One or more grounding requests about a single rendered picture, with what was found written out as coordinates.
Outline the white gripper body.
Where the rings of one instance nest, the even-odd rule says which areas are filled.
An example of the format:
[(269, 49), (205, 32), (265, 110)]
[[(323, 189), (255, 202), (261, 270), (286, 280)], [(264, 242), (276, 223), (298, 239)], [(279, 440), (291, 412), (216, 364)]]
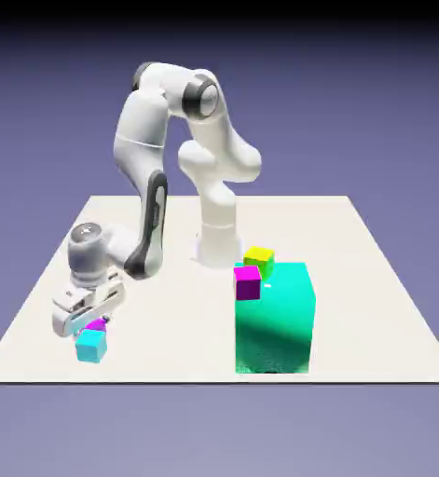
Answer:
[(52, 299), (53, 331), (60, 337), (75, 335), (93, 320), (110, 317), (124, 297), (121, 279), (108, 280), (91, 290), (69, 285)]

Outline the small magenta cube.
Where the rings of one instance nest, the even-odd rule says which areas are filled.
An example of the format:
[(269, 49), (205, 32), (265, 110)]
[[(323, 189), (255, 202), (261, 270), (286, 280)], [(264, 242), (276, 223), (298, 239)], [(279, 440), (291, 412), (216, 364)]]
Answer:
[(235, 299), (258, 300), (261, 291), (261, 275), (258, 266), (235, 266), (233, 269)]
[(105, 316), (97, 318), (95, 320), (90, 321), (85, 327), (84, 330), (91, 330), (91, 331), (98, 331), (98, 332), (106, 332), (107, 323), (109, 319)]

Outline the small yellow cube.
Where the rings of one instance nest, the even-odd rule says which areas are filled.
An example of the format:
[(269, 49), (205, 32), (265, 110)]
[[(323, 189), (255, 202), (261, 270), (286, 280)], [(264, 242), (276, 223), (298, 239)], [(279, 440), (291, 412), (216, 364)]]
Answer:
[(262, 280), (267, 280), (275, 264), (275, 252), (272, 249), (251, 246), (243, 255), (245, 266), (257, 266)]

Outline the small cyan cube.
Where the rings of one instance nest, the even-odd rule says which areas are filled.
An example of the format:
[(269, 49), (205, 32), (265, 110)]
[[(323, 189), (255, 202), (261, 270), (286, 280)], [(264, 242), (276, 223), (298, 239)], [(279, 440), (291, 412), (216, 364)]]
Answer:
[(106, 350), (106, 332), (85, 329), (75, 341), (76, 356), (79, 361), (99, 363)]

